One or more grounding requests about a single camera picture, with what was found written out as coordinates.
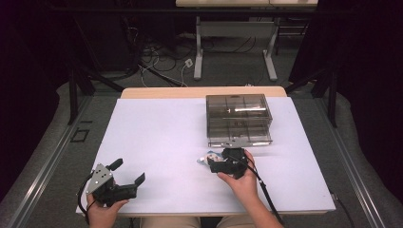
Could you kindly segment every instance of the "transparent storage box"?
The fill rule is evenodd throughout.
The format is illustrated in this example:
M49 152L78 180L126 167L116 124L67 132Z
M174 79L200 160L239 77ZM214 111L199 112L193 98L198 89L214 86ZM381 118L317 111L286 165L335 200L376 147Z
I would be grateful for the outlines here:
M211 147L271 143L272 115L263 94L207 95L207 138Z

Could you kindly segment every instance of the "white table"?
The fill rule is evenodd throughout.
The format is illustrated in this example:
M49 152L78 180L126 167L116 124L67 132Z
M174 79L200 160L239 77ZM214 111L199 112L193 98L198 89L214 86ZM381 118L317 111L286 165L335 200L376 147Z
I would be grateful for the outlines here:
M177 7L191 8L314 8L317 0L176 0ZM194 79L202 78L202 37L257 37L269 40L263 51L271 81L277 80L272 53L277 39L279 18L272 22L203 22L196 18L196 62Z
M281 214L322 214L335 210L294 104L291 98L283 96L283 89L229 87L222 94L261 93L267 89L273 142L247 149L255 157L273 203ZM93 166L98 162L108 165L122 158L124 164L113 172L120 185L132 183L145 172L137 198L126 204L119 216L245 213L231 189L207 166L196 162L212 149L207 146L203 96L217 94L220 88L161 88L162 92L175 92L167 98L153 99L162 95L158 90L134 89L122 95L130 98L137 93L138 99L117 101ZM266 202L261 190L259 196ZM85 196L82 202L86 205Z

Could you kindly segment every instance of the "gray floor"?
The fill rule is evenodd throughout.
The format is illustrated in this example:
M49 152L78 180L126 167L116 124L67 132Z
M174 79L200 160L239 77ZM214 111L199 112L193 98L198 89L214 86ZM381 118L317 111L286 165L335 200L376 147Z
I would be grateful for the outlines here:
M209 39L204 42L206 49L214 44L214 50L230 51L238 48L246 39ZM241 50L247 50L253 44L251 39ZM192 68L186 68L183 72L184 82L188 86L287 86L288 75L297 54L300 39L283 37L279 55L274 57L274 64L278 74L278 80L268 80L262 49L266 47L264 41L257 40L254 47L246 53L204 53L202 79L193 80ZM185 56L177 60L176 66L164 75L181 80L181 70L186 59L194 61L193 43L185 43L178 48L178 56ZM171 68L174 61L161 57L156 67L159 69ZM122 86L169 86L166 82L149 72L144 73L141 80L140 72L135 75L116 81ZM98 147L102 141L106 127L120 93L114 92L109 87L93 82L97 87L95 96L86 98L81 96L83 105L82 115L75 128L85 129L88 136L84 142L70 142L65 135L75 130L67 126L68 86L63 85L58 89L61 101L48 131L32 154L26 168L17 182L12 186L7 196L0 204L0 227L11 227L21 222L21 227L86 227L83 218L75 214L76 192L83 178L92 167ZM345 204L349 214L353 218L355 227L400 227L403 224L403 207L387 189L383 186L375 171L365 160L360 151L355 125L351 116L349 103L338 95L336 102L337 130L330 127L324 117L324 104L326 99L312 99L309 90L312 85L299 88L292 94L299 117L307 133L307 137L313 147L317 161L329 188L335 192ZM359 195L359 189L349 175L348 168L344 166L340 150L345 149L354 162L354 167L364 183L376 212L381 217L380 223L374 225L371 215L365 209L365 203ZM48 171L48 179L43 182L43 188L37 191L37 200L29 200L29 188L34 185L39 176L44 172L44 166L48 159L55 153L60 153L60 159L55 161L55 168ZM22 202L31 201L31 206ZM16 217L21 208L25 210L25 216ZM286 227L350 227L347 215L336 202L336 211L321 216L286 216ZM119 218L116 227L128 227L127 218Z

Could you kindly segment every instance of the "cable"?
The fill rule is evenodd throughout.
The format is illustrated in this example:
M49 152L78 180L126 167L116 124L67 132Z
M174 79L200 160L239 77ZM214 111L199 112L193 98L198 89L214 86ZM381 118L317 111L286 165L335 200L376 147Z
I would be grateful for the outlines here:
M255 166L255 164L253 163L253 161L246 157L247 160L250 161L250 162L253 164L253 166L254 166L255 168L252 168L252 167L249 166L247 163L245 163L245 162L243 162L243 161L241 161L241 160L239 160L239 159L237 159L237 158L235 158L235 157L233 157L233 156L228 155L228 157L231 158L231 159L233 159L233 160L235 160L235 161L237 161L237 162L239 162L239 163L241 163L241 164L243 164L243 165L245 165L249 170L252 171L253 174L255 174L255 176L257 177L257 179L258 179L258 181L259 181L260 188L261 188L261 190L263 191L264 196L266 197L267 202L269 203L269 206L270 206L270 208L271 208L272 211L273 211L273 214L275 214L275 217L277 218L278 222L279 222L281 225L284 225L284 221L282 220L282 218L281 218L281 216L279 215L279 213L278 213L278 211L277 211L277 209L276 209L274 203L272 202L272 199L271 199L270 196L269 196L269 192L267 191L266 184L265 184L265 183L263 182L263 180L260 178L260 176L259 176L259 174L258 174L258 169L256 168L256 166Z
M86 176L86 179L83 181L83 183L80 185L80 188L79 188L79 190L78 190L78 193L77 193L77 204L78 204L78 207L80 208L80 210L84 213L84 215L85 215L85 218L86 218L86 223L89 225L89 219L88 219L88 212L87 212L87 210L84 208L84 206L83 206L83 204L81 203L81 196L83 195L83 192L84 192L84 188L86 187L86 183L92 178L92 175L94 174L94 171L92 171L88 176Z

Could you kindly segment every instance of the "white table leg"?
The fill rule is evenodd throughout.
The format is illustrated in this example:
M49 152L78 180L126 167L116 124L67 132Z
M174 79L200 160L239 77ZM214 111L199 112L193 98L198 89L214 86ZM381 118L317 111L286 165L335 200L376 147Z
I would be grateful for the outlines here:
M279 18L275 19L275 26L270 38L269 45L266 50L263 51L264 63L266 63L267 72L269 73L270 81L276 81L278 79L275 66L273 65L272 53L275 47L275 42L278 35Z
M195 80L200 80L202 78L202 36L200 17L196 17L196 63L193 78Z

